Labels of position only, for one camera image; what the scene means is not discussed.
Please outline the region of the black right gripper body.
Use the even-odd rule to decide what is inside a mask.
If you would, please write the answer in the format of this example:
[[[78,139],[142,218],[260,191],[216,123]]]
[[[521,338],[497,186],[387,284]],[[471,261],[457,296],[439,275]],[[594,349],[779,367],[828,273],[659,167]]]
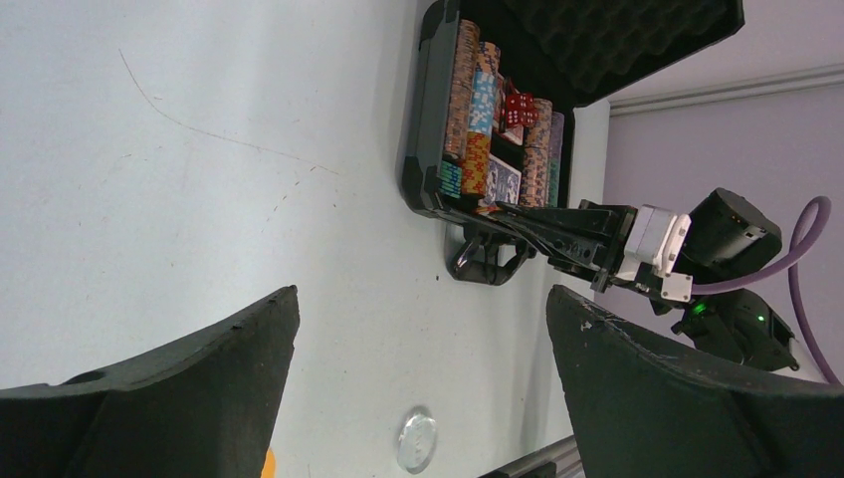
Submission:
[[[553,213],[552,228],[584,242],[589,250],[568,247],[555,252],[548,264],[563,274],[587,281],[596,293],[605,292],[620,267],[637,209],[583,200],[580,208],[558,209]]]

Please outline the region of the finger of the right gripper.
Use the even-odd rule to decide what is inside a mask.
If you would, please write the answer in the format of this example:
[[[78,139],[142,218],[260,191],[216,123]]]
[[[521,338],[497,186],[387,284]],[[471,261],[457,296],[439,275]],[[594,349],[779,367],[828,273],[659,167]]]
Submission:
[[[598,204],[581,200],[575,208],[533,207],[498,202],[491,218],[517,229],[541,228],[590,239],[610,239],[626,221],[635,219],[637,209],[629,205]]]
[[[606,291],[610,287],[607,240],[531,220],[509,220],[508,225],[545,255],[554,269],[589,282],[593,291]]]

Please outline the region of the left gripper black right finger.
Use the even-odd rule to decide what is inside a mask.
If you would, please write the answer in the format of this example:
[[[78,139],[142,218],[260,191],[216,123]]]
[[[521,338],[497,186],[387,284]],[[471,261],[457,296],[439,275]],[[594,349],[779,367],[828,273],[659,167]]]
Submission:
[[[839,477],[843,389],[696,351],[552,287],[546,323],[590,477]]]

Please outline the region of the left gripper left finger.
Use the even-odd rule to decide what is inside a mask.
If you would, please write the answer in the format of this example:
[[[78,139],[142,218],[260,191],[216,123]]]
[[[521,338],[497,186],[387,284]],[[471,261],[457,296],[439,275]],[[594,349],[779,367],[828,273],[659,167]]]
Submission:
[[[260,476],[299,325],[288,286],[136,357],[4,389],[2,475]]]

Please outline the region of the yellow big blind button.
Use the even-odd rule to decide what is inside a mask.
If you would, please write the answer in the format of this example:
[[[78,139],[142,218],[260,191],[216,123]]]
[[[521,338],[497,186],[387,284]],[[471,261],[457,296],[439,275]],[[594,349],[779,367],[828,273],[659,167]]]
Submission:
[[[266,459],[261,472],[261,478],[275,478],[276,474],[276,457],[272,449],[268,449]]]

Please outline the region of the black poker case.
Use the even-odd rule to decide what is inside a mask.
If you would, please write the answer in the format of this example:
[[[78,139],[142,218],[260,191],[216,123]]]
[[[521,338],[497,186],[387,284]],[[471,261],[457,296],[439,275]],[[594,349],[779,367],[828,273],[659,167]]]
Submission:
[[[735,34],[739,1],[437,1],[418,39],[410,127],[400,179],[415,213],[463,228],[449,264],[459,281],[499,286],[541,254],[517,231],[442,188],[451,79],[459,22],[503,55],[501,73],[550,100],[571,119],[587,107]]]

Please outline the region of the clear dealer button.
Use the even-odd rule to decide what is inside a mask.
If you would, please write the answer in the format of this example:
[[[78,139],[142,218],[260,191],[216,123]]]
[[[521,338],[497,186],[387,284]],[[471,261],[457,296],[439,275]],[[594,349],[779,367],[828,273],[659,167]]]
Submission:
[[[429,408],[412,408],[403,419],[396,439],[396,462],[411,475],[422,473],[433,460],[439,427]]]

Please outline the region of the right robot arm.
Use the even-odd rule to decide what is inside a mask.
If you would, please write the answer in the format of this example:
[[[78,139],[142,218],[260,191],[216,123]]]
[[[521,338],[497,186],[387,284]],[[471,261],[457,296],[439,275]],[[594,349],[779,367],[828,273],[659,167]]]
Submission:
[[[596,293],[620,288],[656,315],[682,311],[672,331],[699,351],[765,371],[799,369],[793,331],[748,287],[780,252],[781,230],[740,195],[717,188],[690,213],[584,200],[576,208],[500,202],[491,216]]]

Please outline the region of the red dice set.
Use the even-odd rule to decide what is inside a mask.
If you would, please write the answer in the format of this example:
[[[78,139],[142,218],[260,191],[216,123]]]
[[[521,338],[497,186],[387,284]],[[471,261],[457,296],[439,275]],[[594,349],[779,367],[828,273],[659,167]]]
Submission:
[[[512,144],[523,145],[526,130],[534,126],[537,110],[534,96],[519,90],[511,78],[498,76],[493,131]]]

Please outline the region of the pink brown chip stack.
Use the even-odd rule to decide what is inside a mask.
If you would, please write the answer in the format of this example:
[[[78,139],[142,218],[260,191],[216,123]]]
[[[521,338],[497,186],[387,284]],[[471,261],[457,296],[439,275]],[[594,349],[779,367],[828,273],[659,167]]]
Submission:
[[[519,205],[544,207],[547,196],[549,143],[553,104],[535,99],[535,122],[527,128]]]

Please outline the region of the blue playing card deck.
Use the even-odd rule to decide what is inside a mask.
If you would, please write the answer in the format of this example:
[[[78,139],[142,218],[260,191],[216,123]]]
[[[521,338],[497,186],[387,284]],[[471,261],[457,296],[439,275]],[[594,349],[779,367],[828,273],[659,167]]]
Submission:
[[[493,210],[498,202],[518,204],[522,174],[494,155],[489,156],[485,196],[479,201],[481,211]]]

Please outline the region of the purple green chip stack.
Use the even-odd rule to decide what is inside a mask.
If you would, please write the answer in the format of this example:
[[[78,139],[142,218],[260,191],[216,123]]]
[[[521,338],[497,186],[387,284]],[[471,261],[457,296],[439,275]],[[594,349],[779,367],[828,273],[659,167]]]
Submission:
[[[564,114],[553,112],[551,116],[550,139],[548,145],[547,189],[545,203],[547,207],[558,206],[563,136]]]

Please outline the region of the blue orange chip stack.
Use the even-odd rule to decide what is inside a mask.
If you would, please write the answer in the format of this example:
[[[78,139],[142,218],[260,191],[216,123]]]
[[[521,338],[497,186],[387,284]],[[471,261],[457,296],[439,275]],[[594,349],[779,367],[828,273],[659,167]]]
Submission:
[[[492,42],[479,44],[461,185],[462,194],[473,198],[486,194],[500,59],[501,50],[497,45]]]

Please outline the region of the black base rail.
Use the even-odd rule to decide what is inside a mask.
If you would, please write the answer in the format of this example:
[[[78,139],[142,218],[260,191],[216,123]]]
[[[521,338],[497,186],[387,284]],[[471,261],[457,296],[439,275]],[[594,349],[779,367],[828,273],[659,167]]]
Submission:
[[[536,452],[481,476],[481,478],[583,478],[583,468],[575,437],[551,443]]]

